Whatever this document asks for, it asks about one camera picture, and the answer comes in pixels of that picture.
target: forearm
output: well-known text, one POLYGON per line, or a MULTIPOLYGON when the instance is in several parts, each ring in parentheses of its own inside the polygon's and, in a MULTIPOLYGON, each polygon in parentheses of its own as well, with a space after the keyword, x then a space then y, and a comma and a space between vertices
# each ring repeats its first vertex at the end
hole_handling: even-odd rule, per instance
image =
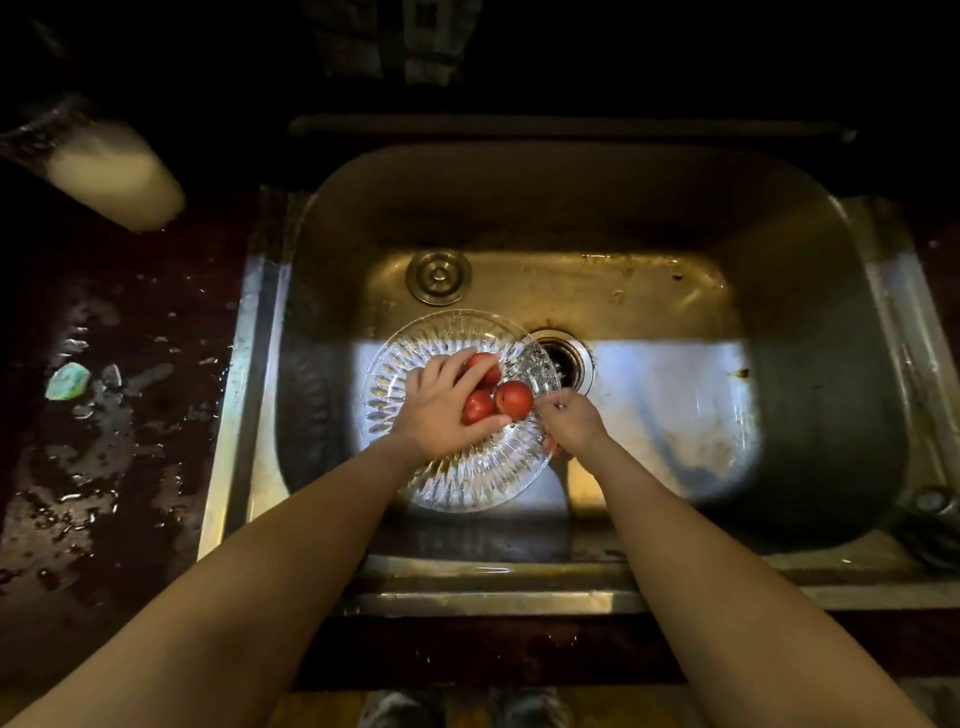
POLYGON ((928 725, 826 613, 613 440, 600 483, 637 585, 720 725, 928 725))
POLYGON ((418 464, 387 437, 293 494, 174 582, 12 725, 261 724, 418 464))

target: sink drain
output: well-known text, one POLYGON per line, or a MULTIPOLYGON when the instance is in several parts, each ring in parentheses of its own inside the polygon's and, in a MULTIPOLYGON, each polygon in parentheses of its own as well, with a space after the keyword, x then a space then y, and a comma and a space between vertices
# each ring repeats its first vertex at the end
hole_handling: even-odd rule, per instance
POLYGON ((470 288, 470 263, 459 251, 420 251, 407 266, 407 289, 429 305, 459 301, 470 288))
POLYGON ((593 357, 579 339, 558 328, 542 328, 530 334, 546 349, 560 374, 560 386, 585 395, 593 383, 593 357))

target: stainless steel sink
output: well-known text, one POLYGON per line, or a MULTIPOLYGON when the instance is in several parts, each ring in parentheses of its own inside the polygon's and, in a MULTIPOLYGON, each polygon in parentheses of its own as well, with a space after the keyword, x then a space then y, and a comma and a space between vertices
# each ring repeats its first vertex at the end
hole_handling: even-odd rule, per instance
MULTIPOLYGON (((738 149, 518 141, 390 147, 263 202, 202 555, 356 452, 363 377, 437 310, 408 278, 441 251, 448 305, 542 331, 625 448, 820 603, 960 606, 884 531, 960 474, 960 387, 884 201, 738 149)), ((641 608, 576 461, 478 514, 398 500, 342 602, 641 608)))

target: clear glass bowl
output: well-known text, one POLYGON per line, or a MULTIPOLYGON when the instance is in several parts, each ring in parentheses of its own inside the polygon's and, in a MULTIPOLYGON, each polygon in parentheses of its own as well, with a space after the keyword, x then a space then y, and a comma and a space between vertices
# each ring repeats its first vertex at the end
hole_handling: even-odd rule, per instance
MULTIPOLYGON (((431 313, 395 333, 367 371, 355 421, 361 445, 390 432, 403 404, 407 372, 433 356, 467 347, 499 352, 502 380, 525 382, 534 397, 560 388, 546 350, 517 324, 467 308, 431 313)), ((405 495, 418 506, 446 513, 493 508, 522 493, 546 467, 550 455, 542 443, 543 425, 531 412, 482 443, 421 468, 405 495)))

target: foot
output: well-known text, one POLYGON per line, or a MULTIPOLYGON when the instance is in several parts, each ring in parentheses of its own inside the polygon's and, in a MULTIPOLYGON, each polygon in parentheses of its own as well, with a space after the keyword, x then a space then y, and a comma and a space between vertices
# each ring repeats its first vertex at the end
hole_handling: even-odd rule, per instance
POLYGON ((430 698, 425 692, 371 692, 357 728, 443 728, 443 705, 430 698))
POLYGON ((556 688, 491 692, 493 728, 568 728, 570 711, 556 688))

